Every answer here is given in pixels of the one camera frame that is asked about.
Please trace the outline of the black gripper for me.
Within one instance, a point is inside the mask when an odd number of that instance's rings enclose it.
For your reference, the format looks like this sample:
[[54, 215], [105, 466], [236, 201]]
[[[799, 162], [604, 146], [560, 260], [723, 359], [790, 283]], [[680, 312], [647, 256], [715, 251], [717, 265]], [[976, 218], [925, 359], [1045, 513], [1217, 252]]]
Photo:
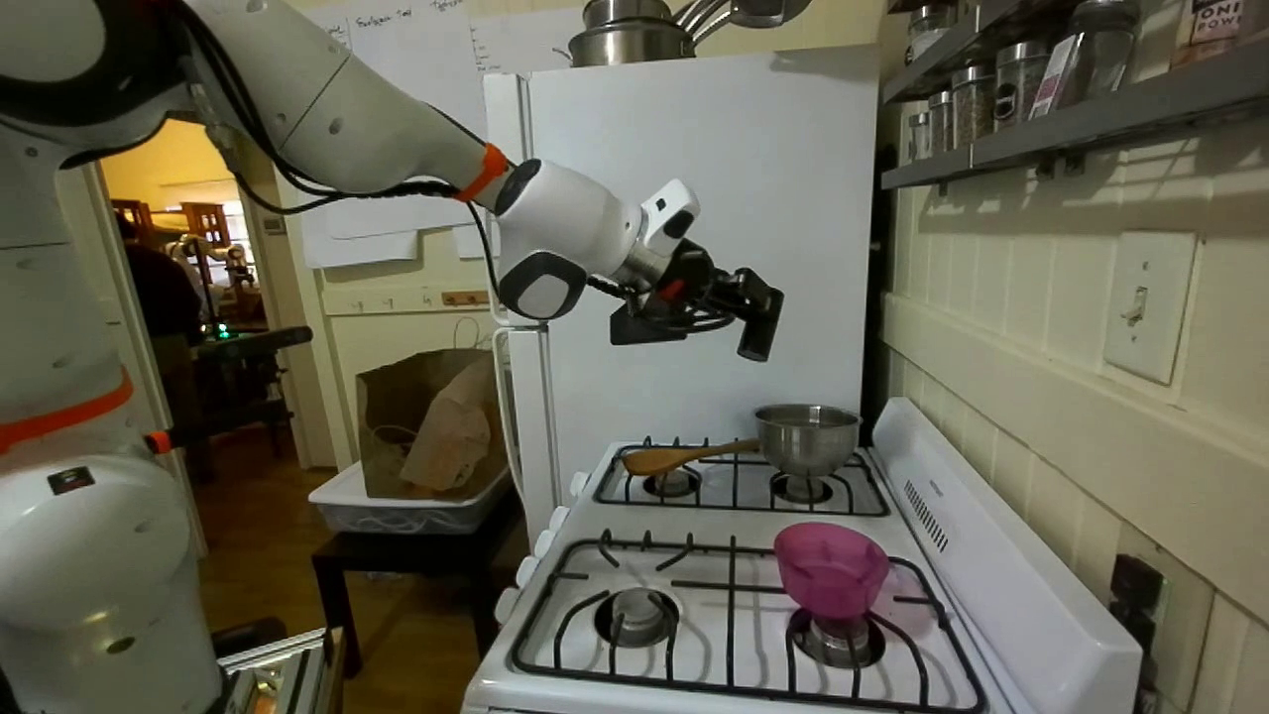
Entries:
[[680, 342], [728, 320], [749, 325], [761, 312], [753, 269], [727, 273], [696, 243], [676, 243], [658, 277], [631, 273], [616, 283], [624, 305], [610, 312], [616, 345]]

